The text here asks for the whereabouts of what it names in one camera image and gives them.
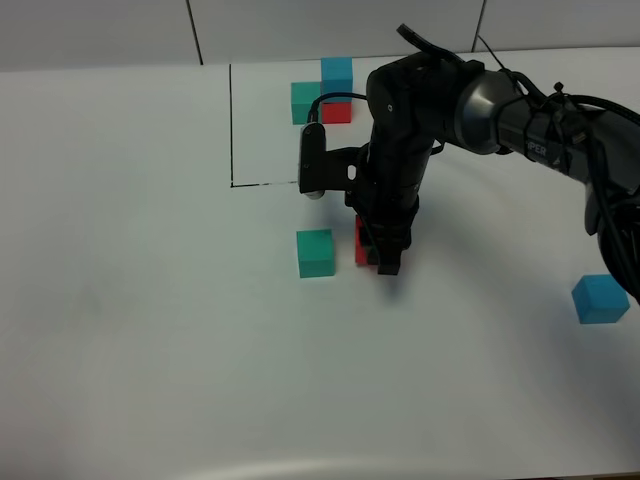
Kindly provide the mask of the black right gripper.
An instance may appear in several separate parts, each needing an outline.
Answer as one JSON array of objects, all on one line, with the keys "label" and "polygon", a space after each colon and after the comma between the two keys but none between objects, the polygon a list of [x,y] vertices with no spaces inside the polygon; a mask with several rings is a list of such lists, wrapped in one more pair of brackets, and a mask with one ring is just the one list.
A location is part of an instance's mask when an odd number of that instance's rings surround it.
[{"label": "black right gripper", "polygon": [[413,146],[370,142],[358,155],[356,178],[345,203],[366,226],[362,249],[367,265],[378,264],[379,275],[399,273],[401,254],[411,245],[418,192],[430,156],[429,142]]}]

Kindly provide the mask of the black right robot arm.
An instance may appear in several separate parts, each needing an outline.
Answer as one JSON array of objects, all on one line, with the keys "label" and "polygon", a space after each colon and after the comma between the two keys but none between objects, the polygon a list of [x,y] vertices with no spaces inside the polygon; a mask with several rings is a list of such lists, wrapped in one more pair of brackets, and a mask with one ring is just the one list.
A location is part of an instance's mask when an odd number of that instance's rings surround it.
[{"label": "black right robot arm", "polygon": [[517,153],[584,185],[585,230],[605,265],[639,293],[639,116],[615,102],[545,94],[524,74],[461,59],[407,26],[413,55],[370,73],[368,152],[347,200],[368,235],[369,264],[395,275],[411,244],[429,159],[446,145],[477,155]]}]

